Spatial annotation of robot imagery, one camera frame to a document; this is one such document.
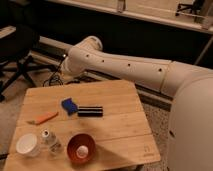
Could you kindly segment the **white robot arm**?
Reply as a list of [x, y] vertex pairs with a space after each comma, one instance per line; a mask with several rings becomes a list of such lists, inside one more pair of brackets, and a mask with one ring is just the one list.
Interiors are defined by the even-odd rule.
[[61, 71], [102, 72], [171, 97], [169, 171], [213, 171], [213, 69], [177, 61], [109, 54], [88, 36], [71, 46]]

